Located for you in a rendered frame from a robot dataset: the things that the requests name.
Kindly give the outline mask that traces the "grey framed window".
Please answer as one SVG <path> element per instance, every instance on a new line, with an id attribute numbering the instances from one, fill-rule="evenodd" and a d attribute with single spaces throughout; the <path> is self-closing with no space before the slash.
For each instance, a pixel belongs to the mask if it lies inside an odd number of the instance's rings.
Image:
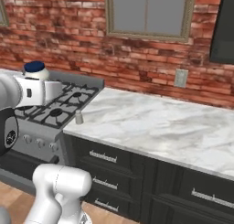
<path id="1" fill-rule="evenodd" d="M 5 11 L 5 4 L 3 0 L 0 0 L 0 27 L 8 27 L 9 22 L 7 18 L 7 13 Z"/>
<path id="2" fill-rule="evenodd" d="M 108 36 L 187 42 L 195 0 L 105 0 Z"/>

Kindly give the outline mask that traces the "dark drawer front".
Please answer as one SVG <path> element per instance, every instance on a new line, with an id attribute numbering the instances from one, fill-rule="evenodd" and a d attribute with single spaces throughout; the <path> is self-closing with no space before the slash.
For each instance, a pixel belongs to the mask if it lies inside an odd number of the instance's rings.
<path id="1" fill-rule="evenodd" d="M 111 170 L 116 169 L 127 174 L 137 176 L 141 176 L 143 174 L 144 158 L 140 155 L 77 137 L 72 138 L 72 144 L 73 150 L 78 159 L 86 160 L 95 165 L 102 165 L 106 168 L 110 168 Z M 111 157 L 118 156 L 117 164 L 89 155 L 89 151 L 91 150 L 99 154 L 105 153 Z"/>
<path id="2" fill-rule="evenodd" d="M 215 194 L 217 198 L 234 203 L 233 181 L 186 169 L 181 182 L 179 196 L 185 200 L 234 216 L 234 208 L 228 208 L 203 198 L 192 196 L 191 191 L 193 188 L 197 192 L 210 196 Z"/>
<path id="3" fill-rule="evenodd" d="M 118 190 L 111 189 L 105 187 L 103 185 L 99 185 L 93 182 L 94 186 L 108 190 L 110 192 L 115 192 L 123 195 L 127 198 L 132 198 L 135 200 L 139 200 L 141 196 L 141 189 L 142 189 L 142 179 L 139 176 L 133 174 L 125 174 L 119 171 L 114 171 L 111 169 L 101 168 L 100 166 L 88 165 L 84 164 L 82 169 L 90 172 L 91 177 L 94 178 L 95 176 L 102 181 L 107 181 L 110 184 L 118 184 Z"/>
<path id="4" fill-rule="evenodd" d="M 122 197 L 117 194 L 111 194 L 105 191 L 101 191 L 99 189 L 92 189 L 88 195 L 85 196 L 84 200 L 92 205 L 98 206 L 99 208 L 103 208 L 100 205 L 94 203 L 94 200 L 98 198 L 99 201 L 107 203 L 113 207 L 119 206 L 119 211 L 115 212 L 108 208 L 104 208 L 112 213 L 115 213 L 119 216 L 138 221 L 140 219 L 140 203 L 133 201 L 127 197 Z"/>

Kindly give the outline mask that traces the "small grey shaker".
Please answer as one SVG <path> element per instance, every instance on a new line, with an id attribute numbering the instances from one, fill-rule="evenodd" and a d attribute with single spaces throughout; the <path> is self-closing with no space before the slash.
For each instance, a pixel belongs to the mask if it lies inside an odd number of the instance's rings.
<path id="1" fill-rule="evenodd" d="M 81 110 L 76 110 L 75 112 L 75 123 L 83 124 L 83 116 Z"/>

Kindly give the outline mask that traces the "grey wall outlet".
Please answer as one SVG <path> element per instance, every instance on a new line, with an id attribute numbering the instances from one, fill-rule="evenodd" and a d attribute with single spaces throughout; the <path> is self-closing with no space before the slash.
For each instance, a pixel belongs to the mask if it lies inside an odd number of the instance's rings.
<path id="1" fill-rule="evenodd" d="M 179 88 L 186 86 L 188 71 L 186 69 L 177 69 L 175 71 L 174 85 Z"/>

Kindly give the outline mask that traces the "dark wall cabinet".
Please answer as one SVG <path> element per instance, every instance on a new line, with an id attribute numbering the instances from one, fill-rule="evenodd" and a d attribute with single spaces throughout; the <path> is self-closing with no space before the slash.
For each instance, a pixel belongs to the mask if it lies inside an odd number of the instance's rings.
<path id="1" fill-rule="evenodd" d="M 234 0 L 221 0 L 209 61 L 234 65 Z"/>

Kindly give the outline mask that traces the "dark cabinet door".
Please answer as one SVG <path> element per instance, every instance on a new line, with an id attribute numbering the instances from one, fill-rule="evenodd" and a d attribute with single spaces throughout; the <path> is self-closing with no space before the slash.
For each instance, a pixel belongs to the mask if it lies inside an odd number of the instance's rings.
<path id="1" fill-rule="evenodd" d="M 150 224 L 234 224 L 234 214 L 162 194 L 152 197 Z"/>

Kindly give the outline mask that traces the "white kettle with blue lid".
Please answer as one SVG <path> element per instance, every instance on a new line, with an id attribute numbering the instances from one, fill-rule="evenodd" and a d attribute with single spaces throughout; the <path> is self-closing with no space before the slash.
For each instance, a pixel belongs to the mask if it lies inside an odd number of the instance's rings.
<path id="1" fill-rule="evenodd" d="M 49 71 L 42 61 L 34 60 L 24 65 L 24 76 L 40 80 L 49 79 Z"/>

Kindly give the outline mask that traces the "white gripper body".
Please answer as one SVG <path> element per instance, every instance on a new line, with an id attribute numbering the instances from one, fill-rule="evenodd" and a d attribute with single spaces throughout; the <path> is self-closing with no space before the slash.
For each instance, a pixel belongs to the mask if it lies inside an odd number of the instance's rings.
<path id="1" fill-rule="evenodd" d="M 59 81 L 45 81 L 45 102 L 49 103 L 62 94 L 62 83 Z"/>

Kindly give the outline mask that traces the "grey stove with black grates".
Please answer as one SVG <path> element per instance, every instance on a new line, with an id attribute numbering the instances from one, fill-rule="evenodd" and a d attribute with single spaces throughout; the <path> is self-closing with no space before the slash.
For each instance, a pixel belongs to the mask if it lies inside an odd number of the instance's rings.
<path id="1" fill-rule="evenodd" d="M 62 83 L 62 94 L 46 106 L 28 106 L 15 109 L 19 137 L 14 147 L 0 156 L 0 181 L 29 194 L 35 193 L 32 175 L 37 166 L 45 163 L 73 165 L 70 141 L 63 133 L 65 126 L 104 88 L 104 80 L 79 74 L 52 70 L 52 80 Z M 27 144 L 27 134 L 32 142 Z M 39 148 L 36 139 L 43 139 Z M 53 152 L 50 143 L 58 145 Z"/>

